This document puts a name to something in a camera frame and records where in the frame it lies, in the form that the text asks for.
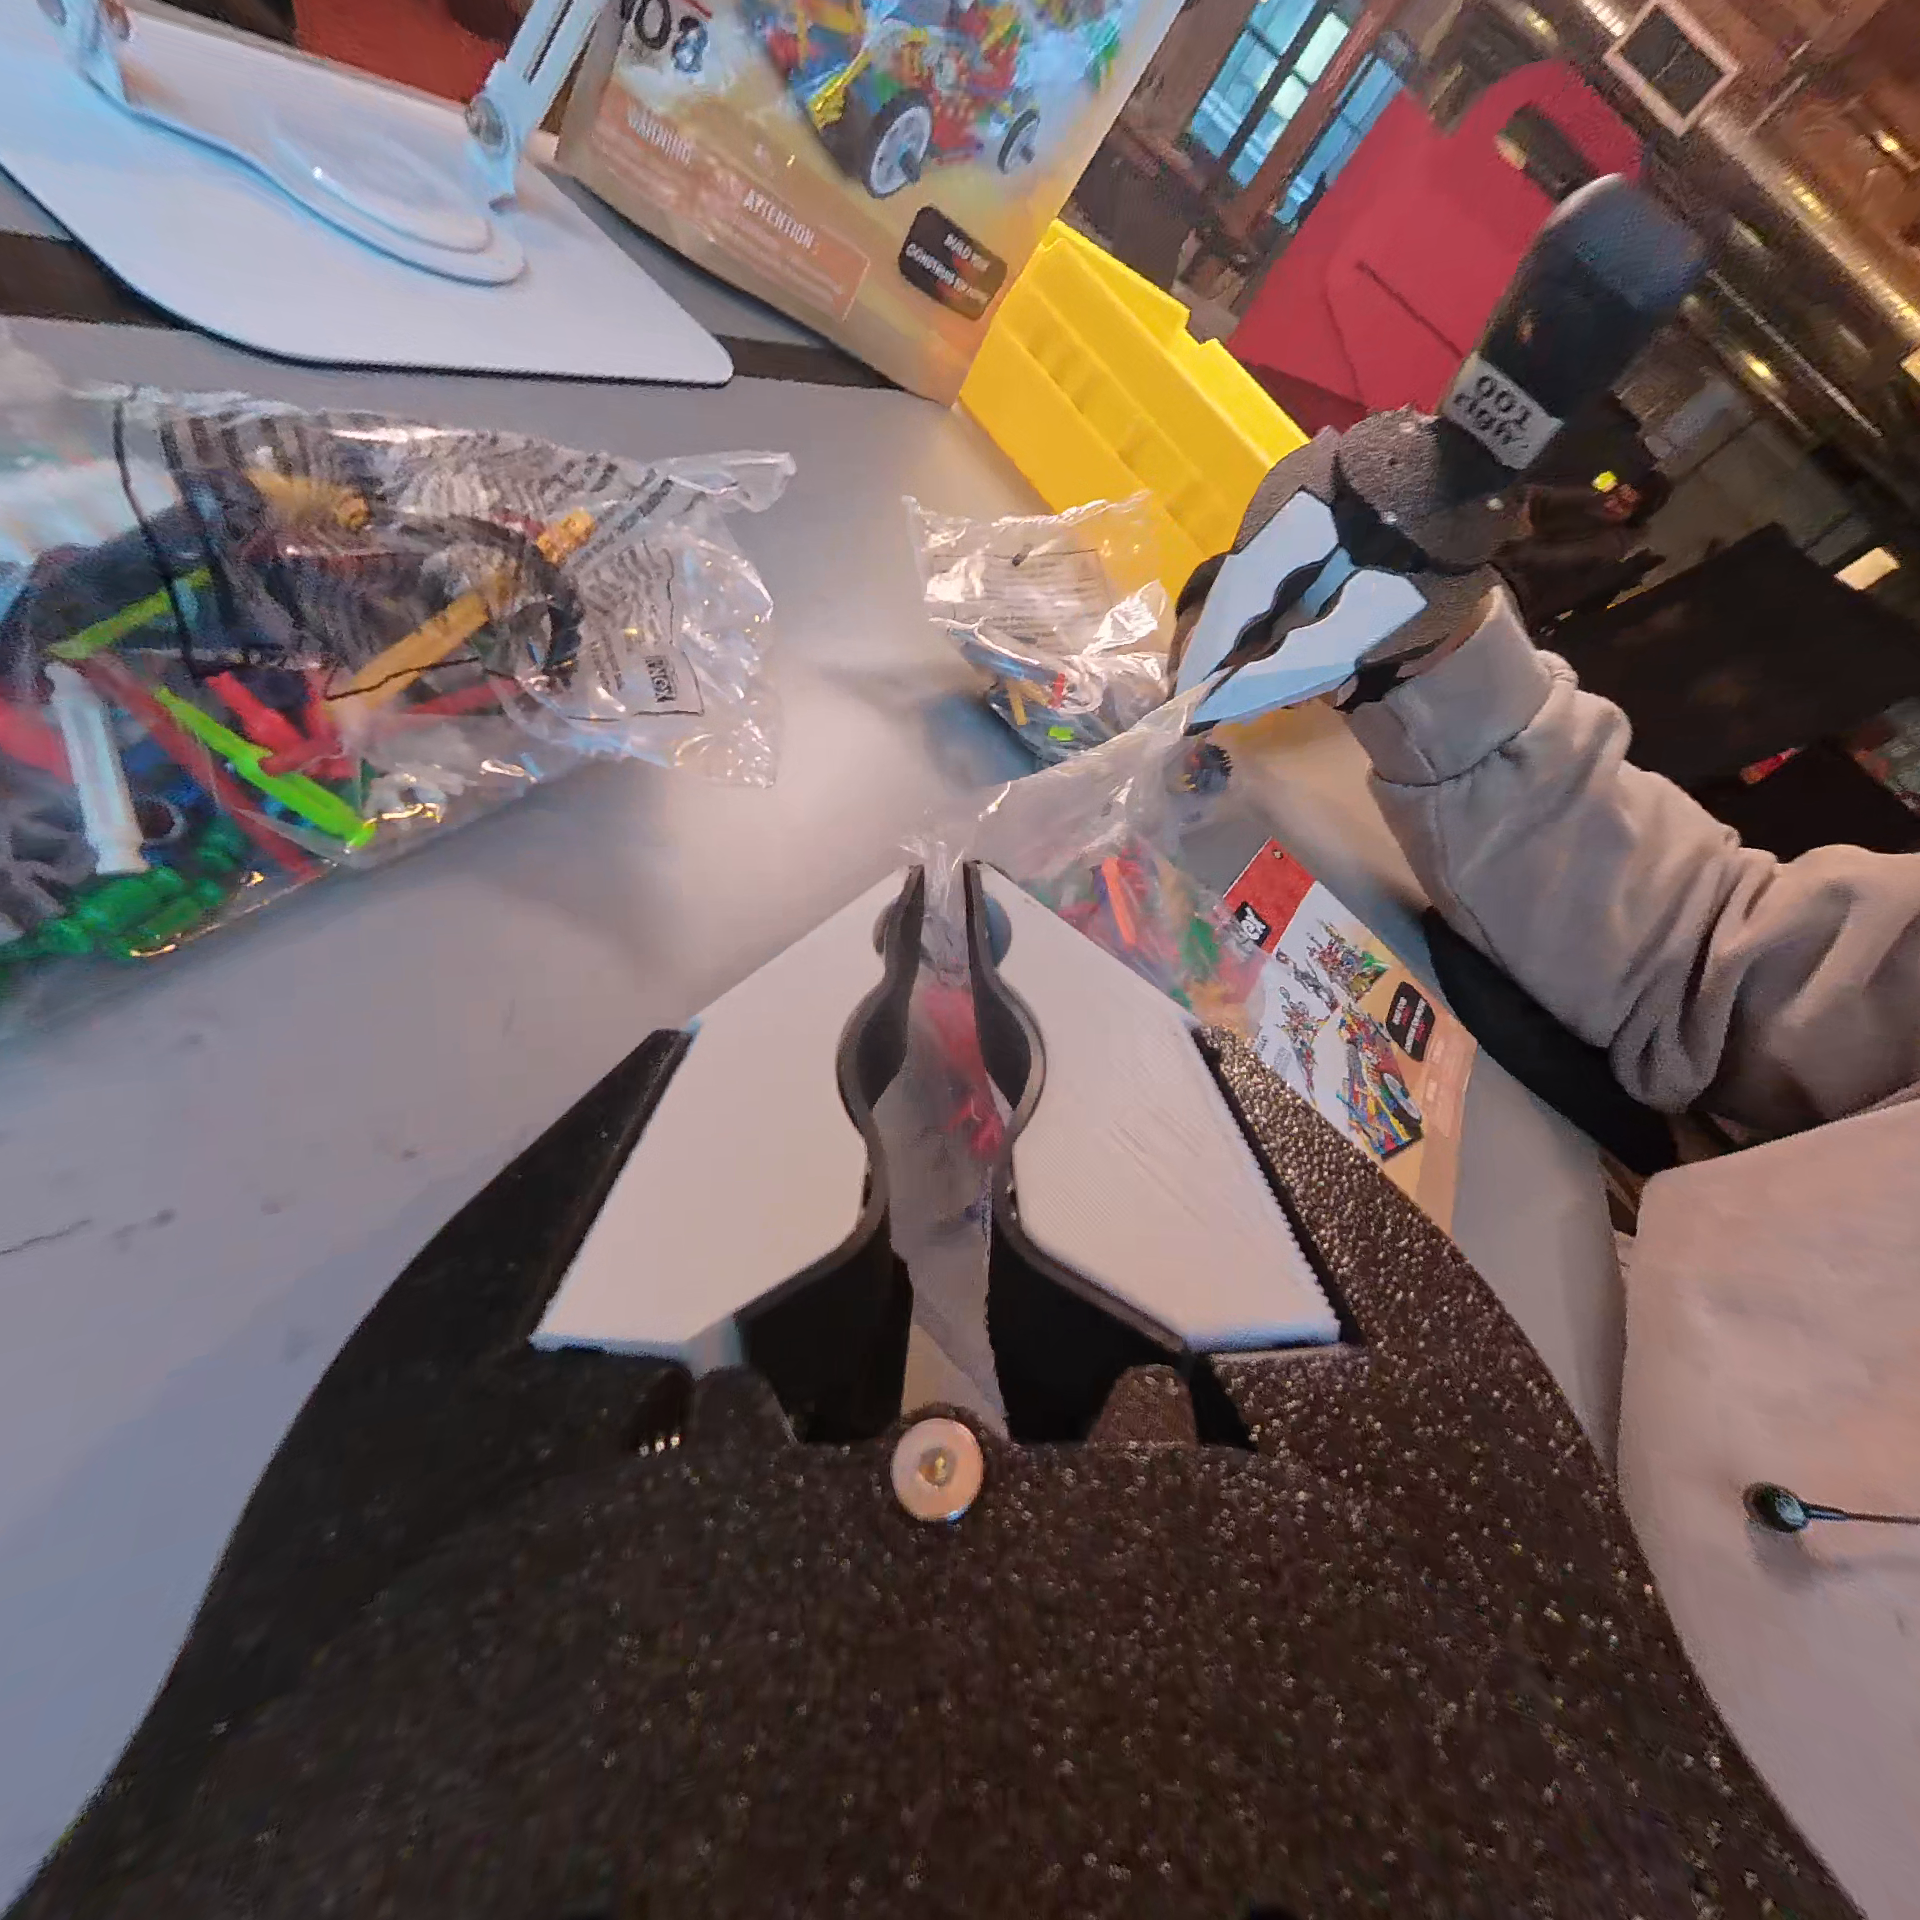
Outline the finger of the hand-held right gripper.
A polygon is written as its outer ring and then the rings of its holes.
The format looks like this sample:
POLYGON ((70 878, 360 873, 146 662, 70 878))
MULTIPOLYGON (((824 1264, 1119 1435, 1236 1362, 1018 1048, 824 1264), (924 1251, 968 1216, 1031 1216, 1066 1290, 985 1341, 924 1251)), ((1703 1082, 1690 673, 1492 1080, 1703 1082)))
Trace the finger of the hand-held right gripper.
POLYGON ((1343 580, 1331 505, 1298 491, 1215 576, 1185 643, 1175 693, 1216 685, 1274 657, 1286 636, 1316 617, 1343 580))
POLYGON ((1364 657, 1426 613, 1411 578, 1354 574, 1329 611, 1282 636, 1275 652, 1228 669, 1228 652, 1274 609, 1275 594, 1275 586, 1230 584, 1226 574, 1215 580, 1185 650, 1185 693, 1200 688, 1186 713, 1188 733, 1252 723, 1343 688, 1364 657))

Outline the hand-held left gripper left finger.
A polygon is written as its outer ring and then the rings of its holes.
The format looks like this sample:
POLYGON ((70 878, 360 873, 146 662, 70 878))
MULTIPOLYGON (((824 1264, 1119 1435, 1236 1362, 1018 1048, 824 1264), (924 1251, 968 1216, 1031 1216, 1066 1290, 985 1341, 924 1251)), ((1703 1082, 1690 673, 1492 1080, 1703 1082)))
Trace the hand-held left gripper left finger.
POLYGON ((538 1349, 739 1365, 746 1312, 854 1237, 871 1153, 842 1048, 884 981, 884 917, 908 899, 910 872, 890 872, 697 1016, 538 1349))

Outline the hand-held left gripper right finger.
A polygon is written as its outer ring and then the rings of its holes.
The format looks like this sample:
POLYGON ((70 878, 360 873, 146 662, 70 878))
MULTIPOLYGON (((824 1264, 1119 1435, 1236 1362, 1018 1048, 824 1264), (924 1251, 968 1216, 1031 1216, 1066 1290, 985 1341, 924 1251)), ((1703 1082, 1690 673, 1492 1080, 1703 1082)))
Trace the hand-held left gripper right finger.
POLYGON ((964 884, 1022 1246, 1191 1353, 1340 1341, 1196 1019, 995 867, 969 861, 964 884))

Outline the colourful instruction booklet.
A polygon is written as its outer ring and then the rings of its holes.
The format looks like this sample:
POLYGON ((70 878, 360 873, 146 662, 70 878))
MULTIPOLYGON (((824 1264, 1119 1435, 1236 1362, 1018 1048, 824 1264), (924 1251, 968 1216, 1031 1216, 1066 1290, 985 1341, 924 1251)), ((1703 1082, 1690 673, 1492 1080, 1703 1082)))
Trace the colourful instruction booklet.
POLYGON ((1451 1232, 1476 1041, 1275 840, 1224 905, 1259 954, 1247 1002, 1259 1060, 1451 1232))

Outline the clear bag of red pieces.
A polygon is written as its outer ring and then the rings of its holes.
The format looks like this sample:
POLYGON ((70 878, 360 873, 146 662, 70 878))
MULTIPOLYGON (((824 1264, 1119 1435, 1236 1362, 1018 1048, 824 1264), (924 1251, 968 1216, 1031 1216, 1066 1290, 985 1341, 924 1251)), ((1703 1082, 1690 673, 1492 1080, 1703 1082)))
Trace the clear bag of red pieces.
POLYGON ((903 1406, 956 1403, 995 1435, 1014 1430, 1003 1370, 992 1344, 995 1168, 1018 1106, 992 1082, 979 1035, 969 964, 964 864, 995 867, 1044 905, 1097 899, 1104 857, 1139 857, 1137 886, 1147 930, 1185 940, 1208 922, 1211 946, 1228 936, 1203 902, 1188 849, 1228 825, 1249 784, 1226 748, 1186 737, 1163 712, 1131 733, 1008 782, 971 809, 924 827, 906 860, 924 872, 927 900, 910 979, 903 1067, 879 1105, 880 1145, 894 1188, 897 1248, 914 1290, 903 1406))

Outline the toy building set pouch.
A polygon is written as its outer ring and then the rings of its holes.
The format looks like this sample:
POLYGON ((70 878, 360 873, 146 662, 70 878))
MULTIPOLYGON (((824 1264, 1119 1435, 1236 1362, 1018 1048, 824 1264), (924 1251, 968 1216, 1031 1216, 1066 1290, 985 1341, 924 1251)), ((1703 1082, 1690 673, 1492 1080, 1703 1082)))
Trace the toy building set pouch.
POLYGON ((628 2, 561 168, 639 228, 951 404, 1175 2, 628 2))

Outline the grey desk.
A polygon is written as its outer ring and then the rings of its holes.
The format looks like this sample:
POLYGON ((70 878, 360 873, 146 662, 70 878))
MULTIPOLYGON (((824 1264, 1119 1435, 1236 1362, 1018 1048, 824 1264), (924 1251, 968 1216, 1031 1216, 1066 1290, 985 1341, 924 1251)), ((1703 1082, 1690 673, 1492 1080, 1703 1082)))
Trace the grey desk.
POLYGON ((1316 1916, 1551 1784, 1532 1621, 1259 1452, 884 1448, 527 1352, 642 1030, 1015 762, 913 633, 903 491, 1024 488, 865 374, 271 377, 571 441, 800 438, 782 782, 577 776, 312 894, 4 1084, 4 1901, 38 1916, 1316 1916))

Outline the small clear bag of pieces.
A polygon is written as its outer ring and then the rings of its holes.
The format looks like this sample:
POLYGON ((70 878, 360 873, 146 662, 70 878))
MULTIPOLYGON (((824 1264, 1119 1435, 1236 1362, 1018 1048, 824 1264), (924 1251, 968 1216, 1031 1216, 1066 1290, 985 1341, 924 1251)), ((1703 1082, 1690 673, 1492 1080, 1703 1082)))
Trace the small clear bag of pieces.
POLYGON ((1172 605, 1151 494, 971 518, 903 498, 929 617, 1041 764, 1092 753, 1170 694, 1172 605))

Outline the red felt bag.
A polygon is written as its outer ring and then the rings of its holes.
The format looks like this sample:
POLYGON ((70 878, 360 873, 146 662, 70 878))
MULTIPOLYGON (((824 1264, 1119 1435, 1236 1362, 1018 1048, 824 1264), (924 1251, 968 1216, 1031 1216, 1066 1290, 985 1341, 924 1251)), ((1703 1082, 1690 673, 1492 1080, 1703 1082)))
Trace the red felt bag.
POLYGON ((1536 62, 1451 130, 1399 96, 1303 217, 1230 353, 1305 435, 1443 398, 1555 209, 1515 162, 1529 130, 1575 180, 1642 171, 1627 121, 1571 64, 1536 62))

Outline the yellow plastic bin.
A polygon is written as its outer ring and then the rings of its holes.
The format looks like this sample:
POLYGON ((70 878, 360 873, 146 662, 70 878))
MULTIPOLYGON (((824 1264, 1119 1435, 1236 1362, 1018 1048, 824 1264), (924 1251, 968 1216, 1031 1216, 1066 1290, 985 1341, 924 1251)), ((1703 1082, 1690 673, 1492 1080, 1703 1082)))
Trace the yellow plastic bin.
POLYGON ((1145 494, 1161 578, 1224 554, 1268 470, 1308 435, 1188 308, 1051 224, 959 395, 1054 512, 1145 494))

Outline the person's torso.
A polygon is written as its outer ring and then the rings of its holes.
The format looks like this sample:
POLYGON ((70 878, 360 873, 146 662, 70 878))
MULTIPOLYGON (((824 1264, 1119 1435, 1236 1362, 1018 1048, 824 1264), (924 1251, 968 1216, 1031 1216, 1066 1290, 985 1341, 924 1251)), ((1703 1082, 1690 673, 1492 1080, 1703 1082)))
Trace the person's torso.
POLYGON ((1720 1714, 1867 1916, 1919 1913, 1919 1109, 1676 1168, 1625 1284, 1624 1500, 1720 1714))

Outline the large clear bag of pieces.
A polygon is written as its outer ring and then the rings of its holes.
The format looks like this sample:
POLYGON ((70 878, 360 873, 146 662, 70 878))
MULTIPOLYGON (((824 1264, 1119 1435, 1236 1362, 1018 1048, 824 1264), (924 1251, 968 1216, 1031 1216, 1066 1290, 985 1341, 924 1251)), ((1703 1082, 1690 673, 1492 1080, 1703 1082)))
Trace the large clear bag of pieces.
POLYGON ((795 473, 4 353, 4 1037, 591 762, 770 784, 795 473))

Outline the black lavalier microphone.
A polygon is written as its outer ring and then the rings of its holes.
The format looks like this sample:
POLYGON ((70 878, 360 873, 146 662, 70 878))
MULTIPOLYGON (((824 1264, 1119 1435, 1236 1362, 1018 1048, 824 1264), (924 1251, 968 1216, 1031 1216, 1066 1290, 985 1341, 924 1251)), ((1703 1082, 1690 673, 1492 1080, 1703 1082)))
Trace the black lavalier microphone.
POLYGON ((1779 1481, 1751 1481, 1742 1493, 1747 1515, 1772 1531, 1802 1533, 1812 1525, 1867 1525, 1919 1530, 1919 1515, 1812 1502, 1779 1481))

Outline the wooden document stand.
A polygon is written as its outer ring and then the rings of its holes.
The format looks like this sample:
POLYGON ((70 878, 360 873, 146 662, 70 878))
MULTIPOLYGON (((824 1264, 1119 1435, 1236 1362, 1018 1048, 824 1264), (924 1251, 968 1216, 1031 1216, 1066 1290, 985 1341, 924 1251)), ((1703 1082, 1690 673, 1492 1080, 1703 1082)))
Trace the wooden document stand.
POLYGON ((452 109, 126 4, 4 4, 4 174, 255 353, 718 389, 730 353, 527 160, 603 12, 534 4, 452 109))

